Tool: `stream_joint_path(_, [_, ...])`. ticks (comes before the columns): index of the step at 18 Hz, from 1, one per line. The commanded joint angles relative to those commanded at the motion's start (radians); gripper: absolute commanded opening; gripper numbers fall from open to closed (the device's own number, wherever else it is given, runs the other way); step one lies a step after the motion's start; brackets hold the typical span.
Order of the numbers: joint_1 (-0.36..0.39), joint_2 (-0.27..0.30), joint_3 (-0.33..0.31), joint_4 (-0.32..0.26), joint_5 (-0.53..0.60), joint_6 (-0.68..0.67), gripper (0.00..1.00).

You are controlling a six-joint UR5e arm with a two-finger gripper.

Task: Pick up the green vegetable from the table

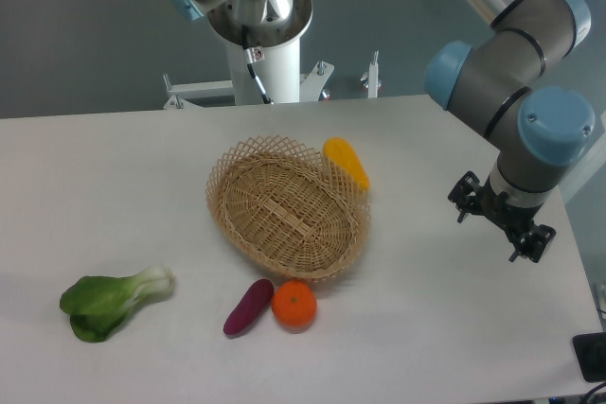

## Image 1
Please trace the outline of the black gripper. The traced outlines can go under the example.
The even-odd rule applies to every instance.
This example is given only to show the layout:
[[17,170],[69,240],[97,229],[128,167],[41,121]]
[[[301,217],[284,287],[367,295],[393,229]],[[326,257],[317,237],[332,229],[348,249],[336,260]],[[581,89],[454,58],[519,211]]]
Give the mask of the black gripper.
[[514,248],[509,262],[521,257],[538,263],[555,238],[556,230],[544,224],[534,224],[534,217],[544,202],[519,202],[515,196],[520,194],[517,189],[492,176],[481,188],[478,177],[467,171],[448,194],[448,200],[455,205],[458,223],[469,215],[481,214],[506,233]]

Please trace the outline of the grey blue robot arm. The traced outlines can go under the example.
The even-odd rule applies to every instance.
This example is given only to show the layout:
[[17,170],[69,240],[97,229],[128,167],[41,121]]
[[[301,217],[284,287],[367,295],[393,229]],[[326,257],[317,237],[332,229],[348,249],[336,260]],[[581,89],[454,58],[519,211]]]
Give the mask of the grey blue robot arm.
[[[170,1],[190,21],[206,18],[223,39],[238,104],[320,99],[330,67],[319,62],[302,76],[299,66],[311,0]],[[576,92],[531,84],[583,41],[591,14],[583,0],[467,1],[493,36],[479,47],[446,44],[426,68],[424,89],[499,154],[486,180],[465,174],[449,200],[461,217],[499,227],[515,257],[538,262],[556,233],[535,215],[582,155],[595,115]]]

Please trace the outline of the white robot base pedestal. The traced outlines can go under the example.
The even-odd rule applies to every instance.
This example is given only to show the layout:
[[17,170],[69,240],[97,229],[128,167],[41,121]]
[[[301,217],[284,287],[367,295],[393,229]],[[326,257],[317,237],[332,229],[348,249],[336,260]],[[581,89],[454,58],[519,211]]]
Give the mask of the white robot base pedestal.
[[334,66],[318,61],[301,71],[300,41],[312,23],[312,0],[228,0],[207,14],[223,41],[230,79],[173,84],[164,75],[167,109],[195,99],[233,97],[237,106],[327,99]]

